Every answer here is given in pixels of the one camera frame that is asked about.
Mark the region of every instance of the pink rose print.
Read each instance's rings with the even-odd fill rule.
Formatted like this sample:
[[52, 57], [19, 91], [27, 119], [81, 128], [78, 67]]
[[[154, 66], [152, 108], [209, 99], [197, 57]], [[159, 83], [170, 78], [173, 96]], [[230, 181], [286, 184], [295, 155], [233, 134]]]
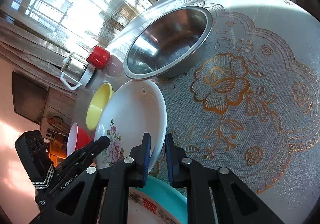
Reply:
[[111, 134], [116, 133], [116, 127], [115, 127], [115, 126], [112, 126], [112, 127], [110, 128], [110, 132], [111, 132]]
[[108, 150], [110, 151], [111, 162], [115, 163], [120, 158], [121, 145], [118, 139], [113, 139], [110, 145], [108, 146]]

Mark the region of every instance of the television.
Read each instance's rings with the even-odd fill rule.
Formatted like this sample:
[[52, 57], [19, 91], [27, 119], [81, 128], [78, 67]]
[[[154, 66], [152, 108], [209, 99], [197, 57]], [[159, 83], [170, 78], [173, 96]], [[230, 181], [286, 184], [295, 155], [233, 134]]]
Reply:
[[48, 91], [28, 79], [12, 72], [14, 112], [41, 125]]

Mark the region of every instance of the red cup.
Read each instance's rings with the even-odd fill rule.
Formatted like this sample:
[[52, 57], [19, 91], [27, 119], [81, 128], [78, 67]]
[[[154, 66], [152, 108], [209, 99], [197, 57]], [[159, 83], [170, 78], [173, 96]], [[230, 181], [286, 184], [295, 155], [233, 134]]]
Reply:
[[101, 48], [100, 46], [94, 46], [91, 49], [86, 60], [95, 68], [97, 68], [98, 70], [101, 70], [109, 62], [110, 56], [111, 55], [107, 50]]
[[86, 146], [90, 143], [90, 136], [84, 131], [82, 127], [79, 127], [77, 123], [74, 123], [70, 129], [68, 142], [67, 142], [67, 156], [71, 155], [74, 151]]

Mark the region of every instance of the yellow bowl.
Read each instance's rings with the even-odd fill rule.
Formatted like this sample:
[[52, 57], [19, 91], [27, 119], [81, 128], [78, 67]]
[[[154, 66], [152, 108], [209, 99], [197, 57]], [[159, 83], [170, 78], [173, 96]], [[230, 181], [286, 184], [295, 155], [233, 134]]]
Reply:
[[104, 83], [93, 95], [87, 111], [87, 128], [94, 130], [99, 122], [102, 110], [115, 92], [110, 83]]

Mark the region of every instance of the triangular cutout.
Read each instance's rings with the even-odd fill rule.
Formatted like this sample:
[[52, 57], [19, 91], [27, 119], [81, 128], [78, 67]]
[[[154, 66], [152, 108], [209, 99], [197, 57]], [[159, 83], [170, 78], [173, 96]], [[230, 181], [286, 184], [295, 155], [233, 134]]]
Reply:
[[77, 208], [84, 184], [84, 182], [78, 183], [60, 202], [58, 202], [56, 210], [72, 216]]
[[258, 205], [236, 183], [232, 183], [231, 188], [242, 216], [258, 211]]

